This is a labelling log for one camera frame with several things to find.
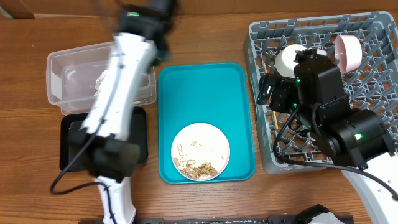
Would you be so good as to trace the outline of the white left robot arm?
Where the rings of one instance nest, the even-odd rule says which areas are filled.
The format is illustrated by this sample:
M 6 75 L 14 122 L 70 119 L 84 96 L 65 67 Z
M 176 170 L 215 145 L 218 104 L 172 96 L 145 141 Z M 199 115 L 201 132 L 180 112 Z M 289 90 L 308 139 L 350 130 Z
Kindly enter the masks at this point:
M 132 103 L 138 96 L 143 74 L 170 57 L 165 36 L 173 26 L 177 8 L 176 0 L 122 7 L 107 73 L 95 102 L 80 129 L 69 134 L 75 157 L 62 173 L 79 162 L 95 178 L 91 184 L 100 191 L 103 223 L 134 222 L 131 175 L 139 163 L 141 149 L 128 141 Z

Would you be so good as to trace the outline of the wooden chopstick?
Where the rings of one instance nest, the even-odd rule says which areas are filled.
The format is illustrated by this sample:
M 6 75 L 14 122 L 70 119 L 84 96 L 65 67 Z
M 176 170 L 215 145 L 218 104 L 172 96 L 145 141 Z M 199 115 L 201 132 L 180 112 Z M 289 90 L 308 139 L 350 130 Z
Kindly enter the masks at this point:
M 263 64 L 263 66 L 264 66 L 264 73 L 266 74 L 267 73 L 267 66 L 266 66 L 266 64 Z M 272 119 L 273 119 L 273 124 L 275 126 L 275 130 L 278 130 L 279 124 L 277 122 L 277 116 L 276 116 L 275 111 L 272 111 Z

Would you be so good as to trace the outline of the pink bowl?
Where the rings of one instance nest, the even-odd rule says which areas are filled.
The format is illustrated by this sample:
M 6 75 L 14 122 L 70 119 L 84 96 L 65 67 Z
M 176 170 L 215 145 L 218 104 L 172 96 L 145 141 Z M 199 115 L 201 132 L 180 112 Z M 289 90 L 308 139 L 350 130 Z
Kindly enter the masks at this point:
M 341 73 L 356 70 L 362 61 L 362 48 L 359 39 L 353 35 L 339 35 L 335 39 L 335 58 Z

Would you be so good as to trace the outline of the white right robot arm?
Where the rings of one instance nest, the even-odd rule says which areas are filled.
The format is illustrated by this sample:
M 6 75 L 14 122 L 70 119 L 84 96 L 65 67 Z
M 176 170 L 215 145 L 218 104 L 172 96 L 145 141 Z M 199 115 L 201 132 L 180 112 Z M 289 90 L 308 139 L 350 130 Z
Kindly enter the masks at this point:
M 267 73 L 259 79 L 257 103 L 289 118 L 272 145 L 277 160 L 300 166 L 341 170 L 360 196 L 373 223 L 397 223 L 396 142 L 378 114 L 352 108 L 341 72 L 315 49 L 296 53 L 292 78 Z M 332 164 L 296 161 L 277 152 L 292 122 L 305 126 Z

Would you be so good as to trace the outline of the white tissue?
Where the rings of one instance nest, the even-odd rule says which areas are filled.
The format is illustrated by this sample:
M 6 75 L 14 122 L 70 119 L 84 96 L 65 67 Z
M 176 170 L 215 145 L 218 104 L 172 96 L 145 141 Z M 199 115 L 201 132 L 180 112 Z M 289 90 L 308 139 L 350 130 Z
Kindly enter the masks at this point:
M 96 79 L 96 83 L 95 83 L 95 90 L 96 90 L 95 96 L 97 96 L 97 95 L 100 93 L 100 91 L 101 91 L 101 84 L 102 84 L 102 82 L 103 82 L 105 76 L 107 75 L 107 72 L 108 72 L 107 70 L 104 70 L 104 71 L 101 73 L 101 75 Z

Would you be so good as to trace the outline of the white bowl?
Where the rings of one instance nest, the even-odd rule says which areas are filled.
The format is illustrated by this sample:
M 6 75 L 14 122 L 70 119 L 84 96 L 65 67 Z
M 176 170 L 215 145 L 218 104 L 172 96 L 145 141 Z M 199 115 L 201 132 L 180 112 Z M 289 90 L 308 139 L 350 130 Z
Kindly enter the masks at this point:
M 294 62 L 296 52 L 306 50 L 306 48 L 299 44 L 292 44 L 282 50 L 276 57 L 275 67 L 278 73 L 285 78 L 295 78 L 294 67 L 298 65 Z

